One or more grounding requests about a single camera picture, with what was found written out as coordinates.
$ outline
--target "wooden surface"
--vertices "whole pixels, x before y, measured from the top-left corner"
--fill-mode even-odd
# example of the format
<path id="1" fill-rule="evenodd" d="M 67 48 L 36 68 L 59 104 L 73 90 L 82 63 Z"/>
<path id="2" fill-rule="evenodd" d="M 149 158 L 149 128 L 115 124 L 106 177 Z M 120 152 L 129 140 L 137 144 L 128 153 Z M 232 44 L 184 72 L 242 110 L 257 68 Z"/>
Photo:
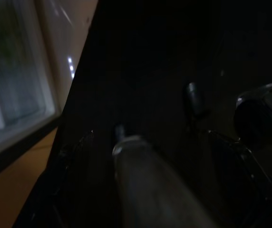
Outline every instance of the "wooden surface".
<path id="1" fill-rule="evenodd" d="M 56 129 L 0 173 L 0 228 L 12 227 L 45 169 Z"/>

